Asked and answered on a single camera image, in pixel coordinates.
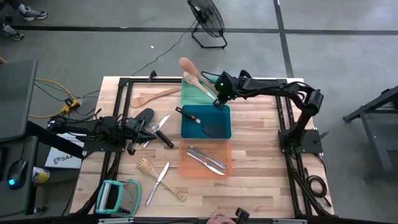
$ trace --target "can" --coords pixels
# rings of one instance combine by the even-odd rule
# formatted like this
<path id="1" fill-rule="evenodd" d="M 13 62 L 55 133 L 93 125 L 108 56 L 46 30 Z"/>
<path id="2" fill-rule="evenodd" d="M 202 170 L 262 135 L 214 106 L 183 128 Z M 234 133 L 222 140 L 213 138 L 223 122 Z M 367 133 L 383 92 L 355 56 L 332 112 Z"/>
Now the can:
<path id="1" fill-rule="evenodd" d="M 50 171 L 38 167 L 33 167 L 32 183 L 43 184 L 50 178 Z"/>

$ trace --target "wooden slotted spoon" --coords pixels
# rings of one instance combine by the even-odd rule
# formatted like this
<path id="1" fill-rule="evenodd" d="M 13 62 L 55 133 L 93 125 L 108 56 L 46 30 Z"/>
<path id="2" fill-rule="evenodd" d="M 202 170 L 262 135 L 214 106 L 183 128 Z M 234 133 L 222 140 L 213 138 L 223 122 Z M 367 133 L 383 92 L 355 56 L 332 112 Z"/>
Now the wooden slotted spoon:
<path id="1" fill-rule="evenodd" d="M 189 74 L 188 72 L 184 72 L 182 75 L 182 78 L 188 83 L 193 86 L 198 87 L 201 91 L 203 91 L 206 95 L 208 95 L 213 101 L 216 100 L 216 98 L 205 88 L 203 87 L 200 83 L 199 80 L 196 76 Z"/>
<path id="2" fill-rule="evenodd" d="M 137 168 L 141 170 L 143 173 L 151 175 L 155 177 L 156 179 L 159 177 L 159 174 L 156 172 L 154 165 L 149 162 L 149 160 L 142 158 L 139 159 L 137 162 Z M 179 191 L 176 189 L 169 181 L 166 179 L 162 179 L 160 181 L 162 184 L 164 184 L 169 190 L 171 190 L 179 199 L 185 200 L 187 199 L 187 194 Z"/>

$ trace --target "person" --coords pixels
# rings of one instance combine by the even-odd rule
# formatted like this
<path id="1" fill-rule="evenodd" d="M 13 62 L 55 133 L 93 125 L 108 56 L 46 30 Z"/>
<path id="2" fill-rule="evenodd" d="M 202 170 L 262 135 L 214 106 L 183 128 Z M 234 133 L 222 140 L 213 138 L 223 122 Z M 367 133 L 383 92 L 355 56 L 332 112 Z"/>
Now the person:
<path id="1" fill-rule="evenodd" d="M 214 213 L 207 220 L 206 224 L 235 224 L 235 222 L 232 219 L 225 217 L 222 213 Z"/>
<path id="2" fill-rule="evenodd" d="M 33 21 L 34 19 L 45 19 L 47 18 L 48 14 L 44 11 L 36 11 L 29 6 L 25 6 L 19 0 L 3 0 L 0 2 L 0 10 L 8 4 L 13 7 L 15 10 L 19 11 L 22 18 L 26 21 Z M 24 38 L 24 34 L 14 30 L 10 25 L 7 25 L 6 22 L 11 20 L 5 13 L 0 14 L 0 31 L 12 38 L 13 40 L 22 40 Z"/>

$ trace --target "yellow extension cord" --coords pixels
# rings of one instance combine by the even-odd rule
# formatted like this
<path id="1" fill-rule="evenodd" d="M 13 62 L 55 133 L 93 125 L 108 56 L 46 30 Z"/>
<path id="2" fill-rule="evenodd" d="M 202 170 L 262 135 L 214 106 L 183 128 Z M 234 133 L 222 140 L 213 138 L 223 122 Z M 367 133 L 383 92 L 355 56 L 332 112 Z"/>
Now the yellow extension cord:
<path id="1" fill-rule="evenodd" d="M 7 63 L 2 57 L 0 57 L 0 62 L 1 63 Z M 58 83 L 56 81 L 53 81 L 53 80 L 48 80 L 48 79 L 45 79 L 45 78 L 35 78 L 35 80 L 39 80 L 39 81 L 43 81 L 43 82 L 49 82 L 49 83 L 53 83 L 53 84 L 58 85 L 59 87 L 63 88 L 69 94 L 69 97 L 72 99 L 72 101 L 75 101 L 75 97 L 70 93 L 70 91 L 66 87 L 64 87 L 60 83 Z M 69 109 L 66 110 L 65 107 L 67 107 L 67 105 L 65 105 L 63 108 L 61 108 L 61 110 L 58 113 L 53 114 L 53 115 L 38 116 L 38 115 L 30 114 L 29 116 L 32 117 L 32 118 L 42 118 L 42 119 L 44 119 L 44 118 L 52 118 L 53 116 L 56 116 L 56 115 L 59 115 L 59 114 L 62 114 L 62 113 L 69 113 L 70 110 Z"/>
<path id="2" fill-rule="evenodd" d="M 65 88 L 63 85 L 61 85 L 60 83 L 58 83 L 56 81 L 48 80 L 48 79 L 45 79 L 45 78 L 35 78 L 35 80 L 56 84 L 59 87 L 63 88 L 69 94 L 69 96 L 72 99 L 72 101 L 75 99 L 75 97 L 69 92 L 69 90 L 67 88 Z M 37 115 L 32 115 L 32 114 L 30 114 L 29 116 L 32 117 L 32 118 L 42 118 L 42 119 L 44 119 L 44 118 L 52 118 L 53 116 L 59 115 L 61 113 L 64 113 L 64 110 L 61 109 L 58 113 L 53 114 L 53 115 L 48 115 L 48 116 L 37 116 Z"/>

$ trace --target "electric fan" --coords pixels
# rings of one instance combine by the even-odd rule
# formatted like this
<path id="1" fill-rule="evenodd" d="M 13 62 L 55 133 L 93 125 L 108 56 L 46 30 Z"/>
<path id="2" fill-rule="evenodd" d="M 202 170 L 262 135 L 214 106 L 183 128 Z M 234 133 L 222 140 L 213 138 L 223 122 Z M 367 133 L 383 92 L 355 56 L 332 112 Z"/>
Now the electric fan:
<path id="1" fill-rule="evenodd" d="M 192 38 L 198 42 L 200 47 L 206 49 L 222 48 L 227 46 L 227 42 L 224 38 L 224 21 L 221 18 L 220 12 L 218 12 L 217 7 L 211 0 L 188 0 L 188 5 L 190 6 L 193 15 L 197 19 L 197 24 L 192 31 Z M 206 31 L 210 36 L 214 38 L 222 37 L 225 45 L 222 46 L 204 46 L 195 37 L 194 33 L 197 31 L 198 26 L 201 25 L 203 30 Z"/>

